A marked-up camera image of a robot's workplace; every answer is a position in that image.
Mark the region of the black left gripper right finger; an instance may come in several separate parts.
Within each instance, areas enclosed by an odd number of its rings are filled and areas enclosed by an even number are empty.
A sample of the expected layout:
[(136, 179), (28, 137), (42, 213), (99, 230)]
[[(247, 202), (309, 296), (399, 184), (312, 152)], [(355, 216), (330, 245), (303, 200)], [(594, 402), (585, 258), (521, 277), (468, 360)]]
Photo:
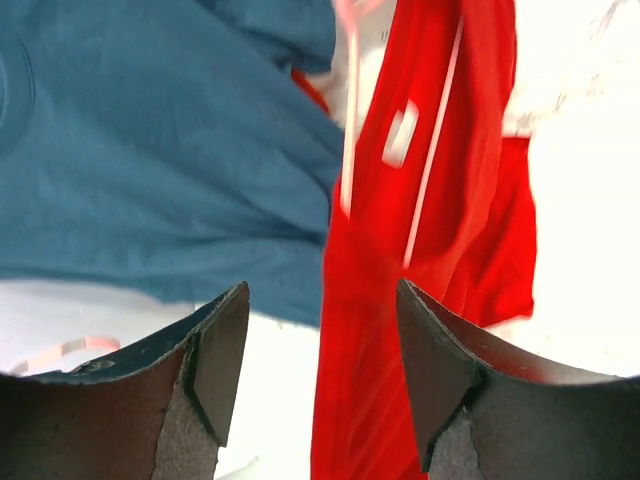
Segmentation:
[(397, 322), (419, 460), (432, 479), (635, 479), (639, 381), (532, 354), (408, 281)]

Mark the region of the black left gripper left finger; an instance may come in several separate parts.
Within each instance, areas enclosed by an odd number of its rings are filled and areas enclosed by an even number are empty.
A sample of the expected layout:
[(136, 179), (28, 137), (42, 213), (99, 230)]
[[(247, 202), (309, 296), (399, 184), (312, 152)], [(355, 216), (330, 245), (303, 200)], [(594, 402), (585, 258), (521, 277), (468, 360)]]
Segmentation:
[(1, 378), (1, 475), (213, 478), (249, 319), (239, 284), (190, 316), (75, 370)]

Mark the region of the red t shirt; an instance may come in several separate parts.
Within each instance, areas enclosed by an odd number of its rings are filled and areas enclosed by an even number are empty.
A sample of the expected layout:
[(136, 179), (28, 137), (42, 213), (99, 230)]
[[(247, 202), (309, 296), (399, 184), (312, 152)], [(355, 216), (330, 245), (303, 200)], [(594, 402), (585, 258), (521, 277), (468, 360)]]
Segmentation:
[[(310, 475), (418, 479), (396, 285), (481, 327), (533, 311), (535, 206), (515, 82), (511, 1), (378, 1), (358, 20), (351, 212), (336, 187), (324, 258)], [(460, 50), (410, 265), (403, 257), (459, 20)]]

